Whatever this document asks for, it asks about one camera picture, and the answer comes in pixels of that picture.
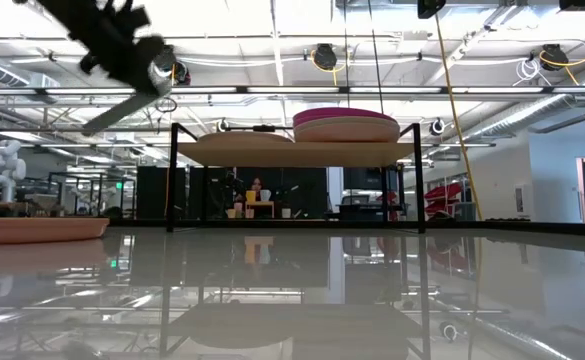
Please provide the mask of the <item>small wooden side table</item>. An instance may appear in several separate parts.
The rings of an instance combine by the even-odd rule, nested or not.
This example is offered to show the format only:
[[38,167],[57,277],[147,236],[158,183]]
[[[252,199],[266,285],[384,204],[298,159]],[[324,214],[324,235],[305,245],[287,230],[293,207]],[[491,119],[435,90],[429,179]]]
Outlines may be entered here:
[[269,217],[275,217],[275,203],[273,201],[246,201],[245,212],[248,218],[254,217],[254,210],[259,207],[265,207],[269,209]]

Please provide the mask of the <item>peach plate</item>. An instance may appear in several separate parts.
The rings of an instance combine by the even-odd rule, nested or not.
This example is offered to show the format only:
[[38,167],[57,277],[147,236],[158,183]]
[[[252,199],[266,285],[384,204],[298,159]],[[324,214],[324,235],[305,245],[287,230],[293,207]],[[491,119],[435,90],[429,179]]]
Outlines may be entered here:
[[0,218],[0,245],[82,241],[99,238],[108,218]]
[[291,143],[291,140],[276,133],[230,131],[203,135],[198,143]]
[[293,129],[296,142],[397,142],[400,126],[393,119],[342,116],[319,118]]

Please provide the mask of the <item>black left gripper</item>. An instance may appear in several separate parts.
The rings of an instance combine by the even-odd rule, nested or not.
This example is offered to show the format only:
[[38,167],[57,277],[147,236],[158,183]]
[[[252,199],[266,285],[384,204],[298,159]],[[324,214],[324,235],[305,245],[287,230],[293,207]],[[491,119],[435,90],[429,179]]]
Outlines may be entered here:
[[171,72],[161,72],[153,63],[168,44],[159,35],[136,39],[136,31],[150,24],[145,7],[135,7],[134,0],[125,0],[120,8],[114,0],[106,0],[102,7],[96,0],[66,0],[68,37],[88,50],[79,61],[81,71],[90,74],[101,67],[109,75],[122,75],[122,81],[139,92],[84,124],[84,136],[101,132],[171,92],[172,85],[165,82]]

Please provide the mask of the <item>black frame wooden shelf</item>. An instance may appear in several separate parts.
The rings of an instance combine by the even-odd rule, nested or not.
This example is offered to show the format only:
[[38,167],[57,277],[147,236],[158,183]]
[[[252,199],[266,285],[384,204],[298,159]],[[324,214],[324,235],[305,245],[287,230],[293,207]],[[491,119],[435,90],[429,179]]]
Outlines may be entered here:
[[257,144],[221,145],[213,148],[197,142],[179,143],[179,134],[193,134],[179,123],[170,126],[170,155],[167,176],[166,230],[176,227],[175,192],[179,153],[190,157],[204,167],[379,167],[383,173],[402,157],[413,154],[416,170],[417,232],[426,232],[423,199],[423,166],[421,130],[417,123],[400,132],[410,133],[411,143],[324,143],[324,142],[264,142]]

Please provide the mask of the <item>pink plate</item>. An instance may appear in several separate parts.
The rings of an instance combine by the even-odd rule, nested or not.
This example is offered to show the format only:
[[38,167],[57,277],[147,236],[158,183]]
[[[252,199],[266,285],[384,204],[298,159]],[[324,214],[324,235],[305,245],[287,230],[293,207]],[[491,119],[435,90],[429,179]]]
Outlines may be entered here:
[[316,119],[333,117],[371,117],[393,121],[393,118],[388,115],[370,110],[341,107],[322,107],[301,111],[293,116],[292,122],[293,126],[296,127]]

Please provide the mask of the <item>red storage bins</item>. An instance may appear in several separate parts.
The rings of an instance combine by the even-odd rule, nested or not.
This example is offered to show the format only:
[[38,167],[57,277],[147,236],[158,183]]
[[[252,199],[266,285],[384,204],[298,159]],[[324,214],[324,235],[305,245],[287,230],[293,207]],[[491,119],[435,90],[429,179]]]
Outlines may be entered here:
[[425,213],[428,216],[434,216],[440,212],[453,215],[455,206],[460,202],[459,194],[461,191],[462,186],[459,183],[437,186],[428,191],[424,195]]

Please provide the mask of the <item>person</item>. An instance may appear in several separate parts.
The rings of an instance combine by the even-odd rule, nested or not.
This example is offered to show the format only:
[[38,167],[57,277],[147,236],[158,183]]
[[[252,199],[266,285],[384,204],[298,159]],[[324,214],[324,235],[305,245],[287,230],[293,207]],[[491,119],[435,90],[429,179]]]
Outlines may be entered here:
[[256,201],[262,201],[261,197],[260,197],[260,191],[261,190],[267,190],[263,187],[262,181],[259,177],[256,177],[253,179],[251,187],[249,190],[254,190],[257,192],[256,194]]

